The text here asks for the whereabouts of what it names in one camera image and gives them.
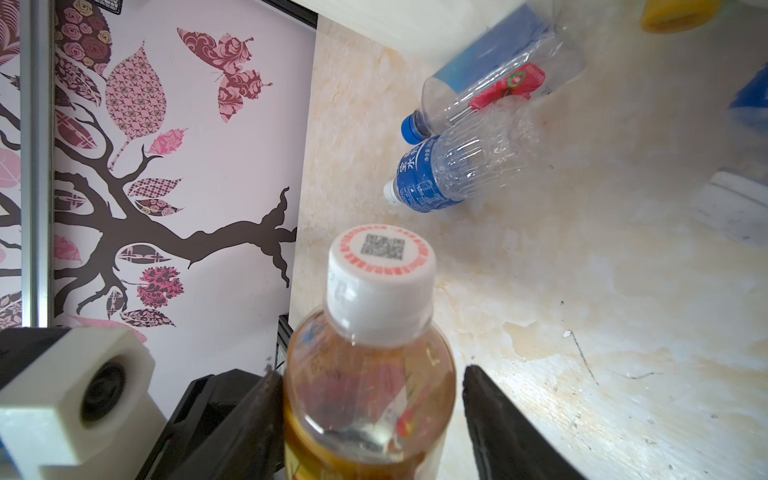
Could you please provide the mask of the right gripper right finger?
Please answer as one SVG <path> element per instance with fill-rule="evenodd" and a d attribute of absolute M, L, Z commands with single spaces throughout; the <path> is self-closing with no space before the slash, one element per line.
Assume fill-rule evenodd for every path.
<path fill-rule="evenodd" d="M 481 367 L 466 367 L 462 398 L 481 479 L 584 479 Z"/>

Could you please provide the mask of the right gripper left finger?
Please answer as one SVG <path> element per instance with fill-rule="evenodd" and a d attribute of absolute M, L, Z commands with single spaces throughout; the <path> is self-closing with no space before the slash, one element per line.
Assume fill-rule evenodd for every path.
<path fill-rule="evenodd" d="M 163 479 L 271 479 L 283 466 L 283 377 L 233 369 L 194 381 L 168 422 Z"/>

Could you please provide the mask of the red yellow label bottle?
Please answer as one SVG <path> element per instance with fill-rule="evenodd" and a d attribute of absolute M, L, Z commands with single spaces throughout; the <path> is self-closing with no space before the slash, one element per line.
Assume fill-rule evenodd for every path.
<path fill-rule="evenodd" d="M 433 479 L 457 397 L 433 320 L 436 256 L 401 227 L 341 233 L 326 297 L 294 331 L 284 371 L 289 479 Z"/>

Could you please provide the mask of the clear bottle blue label white cap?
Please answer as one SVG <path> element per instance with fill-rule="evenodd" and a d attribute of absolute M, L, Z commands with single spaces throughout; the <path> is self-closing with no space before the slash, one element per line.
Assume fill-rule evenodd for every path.
<path fill-rule="evenodd" d="M 478 197 L 532 171 L 542 156 L 542 133 L 533 103 L 498 100 L 406 153 L 384 198 L 429 213 Z"/>

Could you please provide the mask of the white ribbed trash bin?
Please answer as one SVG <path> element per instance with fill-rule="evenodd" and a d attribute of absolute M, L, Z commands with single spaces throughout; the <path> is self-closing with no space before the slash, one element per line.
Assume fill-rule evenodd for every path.
<path fill-rule="evenodd" d="M 520 7 L 505 0 L 303 0 L 319 16 L 403 54 L 447 58 Z"/>

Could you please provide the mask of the green bottle near bin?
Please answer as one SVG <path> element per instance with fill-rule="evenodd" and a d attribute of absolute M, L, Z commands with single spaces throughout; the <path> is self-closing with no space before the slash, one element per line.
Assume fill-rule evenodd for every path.
<path fill-rule="evenodd" d="M 647 0 L 641 15 L 641 28 L 654 34 L 692 30 L 711 21 L 721 5 L 721 0 Z"/>

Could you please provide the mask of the Pocari blue label bottle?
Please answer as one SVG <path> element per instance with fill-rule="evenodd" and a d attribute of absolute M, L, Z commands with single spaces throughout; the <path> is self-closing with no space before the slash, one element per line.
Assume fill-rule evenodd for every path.
<path fill-rule="evenodd" d="M 751 248 L 767 246 L 767 69 L 726 110 L 730 156 L 693 197 L 693 218 Z"/>

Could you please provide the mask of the bottle blue red label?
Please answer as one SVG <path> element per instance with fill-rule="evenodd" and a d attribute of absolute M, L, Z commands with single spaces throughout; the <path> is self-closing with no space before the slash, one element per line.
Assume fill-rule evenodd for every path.
<path fill-rule="evenodd" d="M 420 105 L 402 121 L 401 135 L 417 145 L 503 97 L 548 95 L 584 66 L 582 50 L 554 15 L 525 1 L 425 80 Z"/>

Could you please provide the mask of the aluminium rail left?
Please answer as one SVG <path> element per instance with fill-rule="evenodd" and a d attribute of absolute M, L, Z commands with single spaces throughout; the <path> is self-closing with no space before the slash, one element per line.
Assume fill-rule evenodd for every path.
<path fill-rule="evenodd" d="M 53 314 L 54 3 L 20 3 L 22 325 Z"/>

